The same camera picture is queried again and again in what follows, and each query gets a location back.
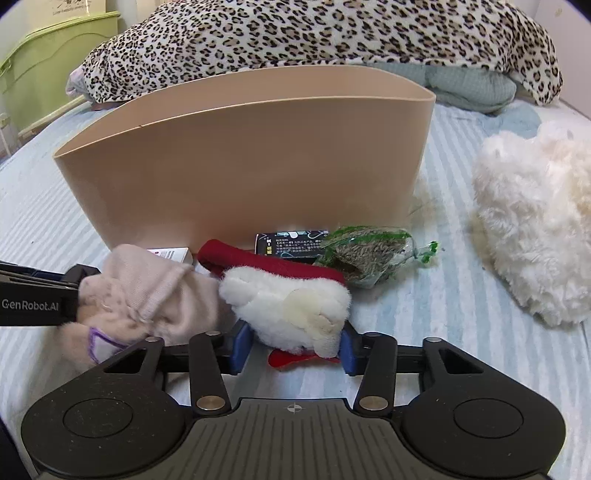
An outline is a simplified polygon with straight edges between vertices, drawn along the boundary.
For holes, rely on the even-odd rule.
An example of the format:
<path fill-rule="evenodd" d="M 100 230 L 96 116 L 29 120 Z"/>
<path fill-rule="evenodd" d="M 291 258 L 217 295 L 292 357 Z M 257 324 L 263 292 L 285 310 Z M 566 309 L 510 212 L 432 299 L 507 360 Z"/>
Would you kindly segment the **beige plastic storage bin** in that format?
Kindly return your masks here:
<path fill-rule="evenodd" d="M 369 67 L 276 67 L 134 99 L 55 162 L 109 247 L 238 247 L 256 234 L 401 226 L 435 95 Z"/>

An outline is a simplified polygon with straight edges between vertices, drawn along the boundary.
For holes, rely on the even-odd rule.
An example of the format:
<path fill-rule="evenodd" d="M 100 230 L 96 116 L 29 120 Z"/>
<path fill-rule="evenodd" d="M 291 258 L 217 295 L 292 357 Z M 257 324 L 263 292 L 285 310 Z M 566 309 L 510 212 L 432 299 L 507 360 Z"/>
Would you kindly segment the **blue striped bed sheet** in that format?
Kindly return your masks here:
<path fill-rule="evenodd" d="M 588 138 L 587 118 L 563 104 L 535 107 L 541 123 L 558 121 Z M 360 290 L 352 320 L 361 331 L 418 345 L 438 336 L 552 401 L 567 426 L 555 479 L 590 475 L 590 326 L 550 328 L 522 310 L 495 274 L 474 214 L 472 168 L 488 137 L 484 115 L 437 106 L 410 214 L 410 231 L 439 253 L 425 268 L 407 267 L 389 284 Z M 1 166 L 1 257 L 39 270 L 100 266 L 107 248 L 90 225 L 53 153 L 97 118 L 80 106 Z"/>

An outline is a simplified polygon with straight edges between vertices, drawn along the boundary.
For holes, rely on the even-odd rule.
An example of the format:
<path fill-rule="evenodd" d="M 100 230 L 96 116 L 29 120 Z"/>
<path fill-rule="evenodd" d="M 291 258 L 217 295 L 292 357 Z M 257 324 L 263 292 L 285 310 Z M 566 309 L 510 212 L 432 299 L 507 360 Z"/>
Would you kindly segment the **black red small box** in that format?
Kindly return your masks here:
<path fill-rule="evenodd" d="M 296 230 L 259 233 L 254 242 L 257 255 L 279 258 L 308 259 L 322 253 L 322 242 L 327 230 Z"/>

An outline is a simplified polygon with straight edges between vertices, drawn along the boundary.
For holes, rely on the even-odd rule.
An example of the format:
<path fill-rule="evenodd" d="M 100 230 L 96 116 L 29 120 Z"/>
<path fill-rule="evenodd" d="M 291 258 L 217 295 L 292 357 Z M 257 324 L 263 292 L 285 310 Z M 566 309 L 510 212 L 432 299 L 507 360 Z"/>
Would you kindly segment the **clear bag of dried herbs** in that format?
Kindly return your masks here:
<path fill-rule="evenodd" d="M 322 240 L 314 265 L 339 271 L 349 286 L 370 289 L 394 277 L 409 260 L 428 264 L 438 250 L 437 241 L 421 247 L 404 228 L 348 226 Z"/>

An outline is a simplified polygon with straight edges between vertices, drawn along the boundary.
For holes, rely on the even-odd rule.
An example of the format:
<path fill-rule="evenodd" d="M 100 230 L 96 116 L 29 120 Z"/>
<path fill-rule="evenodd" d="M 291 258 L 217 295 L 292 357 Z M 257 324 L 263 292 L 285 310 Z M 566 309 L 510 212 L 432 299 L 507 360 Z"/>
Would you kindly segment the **cream plastic storage box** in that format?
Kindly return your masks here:
<path fill-rule="evenodd" d="M 105 0 L 31 0 L 25 6 L 30 31 L 106 12 Z"/>

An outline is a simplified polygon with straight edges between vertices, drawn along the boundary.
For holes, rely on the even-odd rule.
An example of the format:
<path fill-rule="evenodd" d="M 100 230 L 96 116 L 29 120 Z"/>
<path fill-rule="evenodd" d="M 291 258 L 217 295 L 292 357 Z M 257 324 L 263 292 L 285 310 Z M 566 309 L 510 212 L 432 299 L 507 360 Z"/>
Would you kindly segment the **white fluffy plush sheep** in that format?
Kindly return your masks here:
<path fill-rule="evenodd" d="M 496 272 L 548 325 L 590 318 L 590 141 L 558 121 L 487 138 L 473 166 L 476 213 Z"/>

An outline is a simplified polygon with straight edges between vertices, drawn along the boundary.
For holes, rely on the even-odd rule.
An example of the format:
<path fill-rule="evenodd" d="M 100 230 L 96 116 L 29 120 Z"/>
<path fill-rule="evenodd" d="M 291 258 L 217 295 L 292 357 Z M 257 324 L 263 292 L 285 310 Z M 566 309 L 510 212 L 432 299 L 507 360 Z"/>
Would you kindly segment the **pink knit drawstring pouch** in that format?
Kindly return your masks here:
<path fill-rule="evenodd" d="M 76 320 L 58 328 L 62 355 L 84 371 L 147 337 L 169 346 L 224 331 L 235 318 L 218 287 L 217 279 L 190 264 L 119 245 L 100 274 L 81 281 Z"/>

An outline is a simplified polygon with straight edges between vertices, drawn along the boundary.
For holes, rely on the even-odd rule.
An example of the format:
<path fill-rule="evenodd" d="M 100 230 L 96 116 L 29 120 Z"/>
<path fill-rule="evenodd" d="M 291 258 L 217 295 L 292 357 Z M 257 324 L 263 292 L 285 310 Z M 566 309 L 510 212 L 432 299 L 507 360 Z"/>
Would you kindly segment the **white plush toy red hat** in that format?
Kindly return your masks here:
<path fill-rule="evenodd" d="M 308 358 L 335 362 L 352 294 L 328 267 L 291 262 L 209 240 L 198 263 L 217 275 L 219 296 L 273 348 L 274 367 Z"/>

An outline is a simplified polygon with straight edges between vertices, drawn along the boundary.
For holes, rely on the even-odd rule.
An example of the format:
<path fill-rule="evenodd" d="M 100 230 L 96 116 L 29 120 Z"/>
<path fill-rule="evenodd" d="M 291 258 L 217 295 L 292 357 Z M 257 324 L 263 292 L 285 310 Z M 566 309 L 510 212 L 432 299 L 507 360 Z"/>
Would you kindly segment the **teal quilted comforter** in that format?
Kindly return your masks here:
<path fill-rule="evenodd" d="M 512 79 L 486 69 L 385 62 L 370 67 L 405 77 L 431 90 L 439 103 L 485 114 L 503 109 L 517 93 Z"/>

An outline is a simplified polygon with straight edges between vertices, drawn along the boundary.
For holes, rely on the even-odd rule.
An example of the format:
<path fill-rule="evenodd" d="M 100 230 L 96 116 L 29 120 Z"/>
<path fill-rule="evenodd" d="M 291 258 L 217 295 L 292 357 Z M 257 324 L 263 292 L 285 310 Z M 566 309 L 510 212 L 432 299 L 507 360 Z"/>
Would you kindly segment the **green plastic storage box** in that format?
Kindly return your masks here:
<path fill-rule="evenodd" d="M 1 62 L 1 97 L 23 134 L 71 107 L 66 81 L 96 46 L 118 33 L 117 11 L 72 18 L 37 30 Z"/>

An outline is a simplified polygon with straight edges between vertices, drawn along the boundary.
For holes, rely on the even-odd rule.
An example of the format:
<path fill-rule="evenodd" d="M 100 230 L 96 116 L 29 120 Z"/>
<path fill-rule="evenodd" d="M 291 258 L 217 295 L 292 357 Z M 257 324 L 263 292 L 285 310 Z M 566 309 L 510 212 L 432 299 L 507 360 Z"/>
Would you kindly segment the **blue grey rabbit blanket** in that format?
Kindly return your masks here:
<path fill-rule="evenodd" d="M 484 115 L 480 124 L 487 136 L 508 131 L 522 138 L 531 139 L 536 136 L 541 119 L 529 103 L 515 100 L 493 114 Z"/>

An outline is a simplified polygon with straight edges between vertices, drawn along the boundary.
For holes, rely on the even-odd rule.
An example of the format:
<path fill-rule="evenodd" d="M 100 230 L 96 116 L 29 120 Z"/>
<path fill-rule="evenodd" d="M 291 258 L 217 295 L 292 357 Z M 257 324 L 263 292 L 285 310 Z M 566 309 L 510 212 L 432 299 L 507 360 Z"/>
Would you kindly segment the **small white pink box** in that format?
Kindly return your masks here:
<path fill-rule="evenodd" d="M 193 264 L 193 257 L 187 247 L 149 249 L 154 255 L 177 263 Z"/>

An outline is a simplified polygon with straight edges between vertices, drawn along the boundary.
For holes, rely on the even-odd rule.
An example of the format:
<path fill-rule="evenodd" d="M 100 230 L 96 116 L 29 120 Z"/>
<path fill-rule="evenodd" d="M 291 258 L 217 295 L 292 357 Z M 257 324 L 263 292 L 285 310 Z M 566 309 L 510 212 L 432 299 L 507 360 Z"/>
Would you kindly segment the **leopard print blanket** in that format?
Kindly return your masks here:
<path fill-rule="evenodd" d="M 487 70 L 539 105 L 563 88 L 554 42 L 505 1 L 170 1 L 94 48 L 69 84 L 96 104 L 274 66 Z"/>

